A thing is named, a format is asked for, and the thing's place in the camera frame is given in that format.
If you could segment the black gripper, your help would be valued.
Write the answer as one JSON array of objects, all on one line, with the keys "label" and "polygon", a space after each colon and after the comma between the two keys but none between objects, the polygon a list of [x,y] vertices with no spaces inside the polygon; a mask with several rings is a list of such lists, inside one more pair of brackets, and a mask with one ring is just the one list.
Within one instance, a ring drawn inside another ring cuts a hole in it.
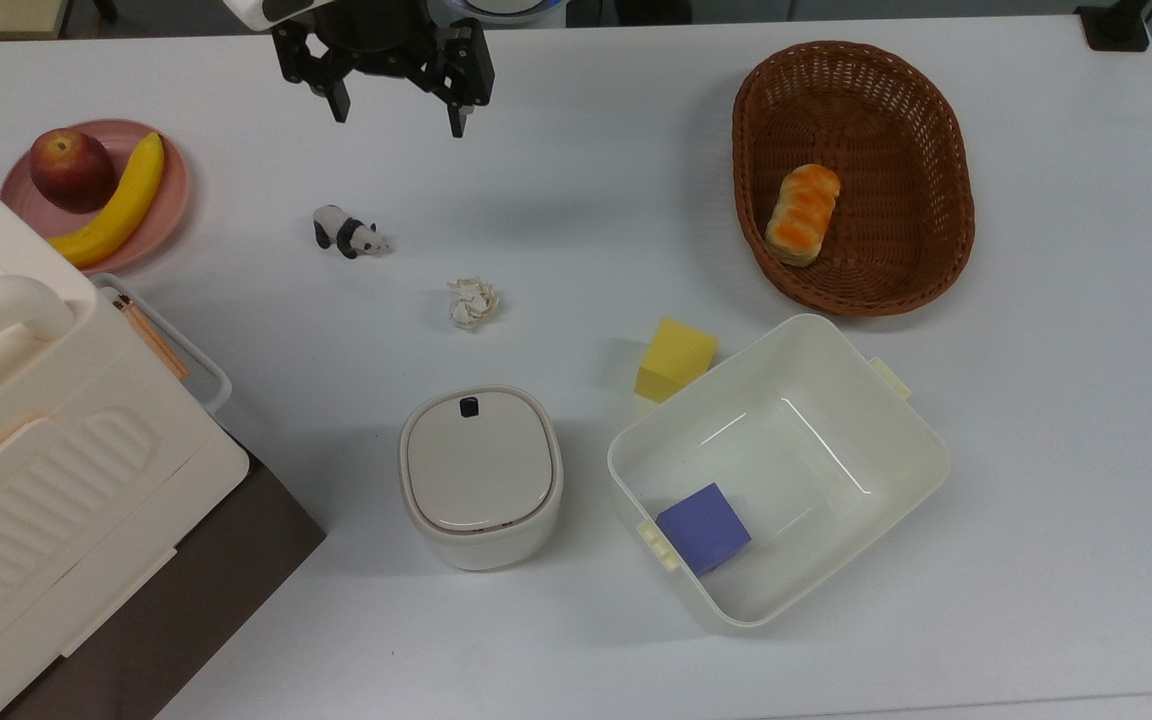
[{"label": "black gripper", "polygon": [[425,1],[274,1],[271,40],[285,79],[325,97],[338,123],[351,108],[346,77],[406,78],[447,105],[465,136],[468,108],[492,100],[494,65],[479,18],[438,26]]}]

